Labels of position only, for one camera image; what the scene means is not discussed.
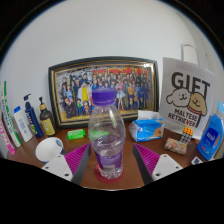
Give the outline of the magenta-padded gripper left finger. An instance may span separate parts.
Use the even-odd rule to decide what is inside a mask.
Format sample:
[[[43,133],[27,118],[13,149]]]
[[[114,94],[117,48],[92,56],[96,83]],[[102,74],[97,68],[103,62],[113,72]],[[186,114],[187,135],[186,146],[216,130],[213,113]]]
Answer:
[[[46,165],[44,165],[42,169],[65,180],[80,185],[90,155],[91,145],[86,144],[66,155],[57,155]]]

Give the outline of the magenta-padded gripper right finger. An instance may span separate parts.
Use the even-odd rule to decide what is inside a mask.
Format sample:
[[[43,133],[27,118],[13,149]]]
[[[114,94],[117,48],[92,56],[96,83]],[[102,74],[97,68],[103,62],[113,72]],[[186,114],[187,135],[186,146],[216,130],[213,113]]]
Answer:
[[[158,155],[137,143],[133,144],[133,154],[145,185],[182,169],[168,154]]]

